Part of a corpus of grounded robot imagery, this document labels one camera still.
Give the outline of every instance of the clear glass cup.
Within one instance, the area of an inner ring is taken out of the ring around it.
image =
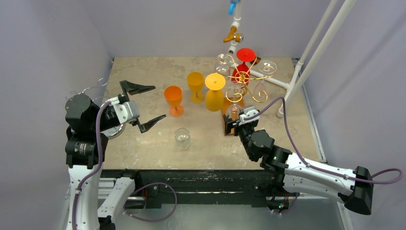
[[[186,150],[190,146],[190,132],[185,128],[175,131],[175,140],[181,150]]]

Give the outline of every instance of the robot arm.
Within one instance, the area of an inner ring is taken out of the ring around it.
[[[154,86],[143,86],[130,83],[126,80],[120,82],[123,93],[111,98],[110,105],[103,110],[100,122],[102,159],[96,144],[96,115],[99,106],[92,102],[85,94],[73,96],[66,103],[66,121],[68,142],[65,146],[67,154],[66,164],[69,166],[70,176],[70,207],[67,230],[72,229],[72,223],[76,223],[74,229],[114,229],[115,217],[122,211],[125,200],[118,197],[128,197],[135,190],[133,178],[119,178],[116,181],[115,190],[105,200],[104,205],[98,208],[98,190],[102,166],[93,176],[82,183],[80,182],[91,172],[98,169],[99,162],[104,161],[105,150],[109,138],[105,135],[109,129],[129,123],[138,126],[141,133],[147,132],[154,124],[163,119],[165,115],[156,117],[144,124],[139,121],[140,113],[135,102],[130,101],[130,95],[147,92],[155,89]]]
[[[258,162],[262,158],[260,162],[262,168],[282,176],[279,189],[290,193],[302,192],[332,198],[344,203],[344,206],[351,211],[364,215],[371,214],[373,184],[331,175],[313,169],[310,165],[349,177],[372,180],[366,168],[358,166],[355,170],[342,169],[305,158],[308,163],[306,165],[297,153],[274,145],[275,139],[269,137],[265,130],[254,130],[259,116],[245,120],[258,112],[254,106],[249,106],[243,109],[236,121],[224,116],[226,134],[234,129],[234,136],[240,137],[251,161]]]

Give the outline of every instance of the gold wire rack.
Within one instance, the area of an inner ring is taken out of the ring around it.
[[[237,102],[241,101],[241,100],[242,100],[242,97],[243,97],[244,95],[246,95],[247,93],[249,93],[250,96],[252,97],[252,99],[253,99],[254,101],[258,102],[258,103],[264,103],[264,102],[266,102],[266,101],[268,100],[268,94],[267,94],[264,90],[258,91],[258,97],[259,97],[259,98],[262,97],[261,93],[263,93],[263,94],[265,95],[265,100],[260,101],[260,100],[258,100],[258,99],[256,98],[255,94],[253,94],[253,93],[251,92],[251,90],[249,90],[249,88],[248,88],[248,86],[247,86],[247,83],[248,83],[249,80],[263,80],[263,79],[267,79],[267,78],[273,77],[273,74],[272,74],[272,75],[269,75],[269,76],[265,76],[265,75],[264,75],[264,77],[261,77],[261,78],[250,78],[250,75],[248,74],[248,72],[252,69],[252,67],[254,66],[254,63],[257,62],[257,57],[255,57],[255,60],[254,60],[253,64],[249,67],[249,69],[248,69],[247,71],[240,71],[240,70],[238,70],[237,64],[236,64],[234,58],[233,58],[231,55],[229,55],[229,54],[221,54],[221,55],[219,55],[219,59],[220,59],[220,56],[229,56],[229,57],[231,58],[231,60],[233,61],[233,64],[234,64],[234,66],[235,66],[235,69],[237,70],[237,73],[236,73],[235,76],[228,76],[228,75],[224,75],[224,74],[223,74],[223,76],[232,78],[233,81],[236,82],[236,84],[242,84],[242,85],[243,85],[242,87],[239,87],[239,88],[229,88],[229,89],[226,91],[226,99],[227,99],[228,101],[233,102],[233,103],[237,103]],[[233,100],[231,100],[231,99],[228,97],[228,95],[227,95],[228,91],[230,91],[230,90],[233,91],[233,96],[232,96],[232,97],[233,97]]]

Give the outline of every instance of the yellow wine glass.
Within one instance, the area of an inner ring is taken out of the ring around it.
[[[225,78],[218,73],[209,74],[205,80],[209,91],[206,93],[206,108],[210,111],[219,111],[223,108],[224,96],[221,89],[226,85]]]
[[[190,99],[193,103],[200,103],[204,100],[203,94],[200,90],[203,89],[204,76],[199,72],[191,72],[188,77],[189,89],[194,92],[191,94]]]

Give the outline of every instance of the glass base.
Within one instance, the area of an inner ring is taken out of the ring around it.
[[[169,113],[172,117],[180,117],[183,114],[183,107],[181,105],[177,106],[177,107],[172,107],[169,110]]]
[[[193,93],[193,94],[190,96],[190,99],[191,99],[191,101],[192,101],[193,103],[200,103],[200,102],[202,102],[202,101],[204,100],[204,95],[203,95],[203,93],[201,93],[201,92]]]

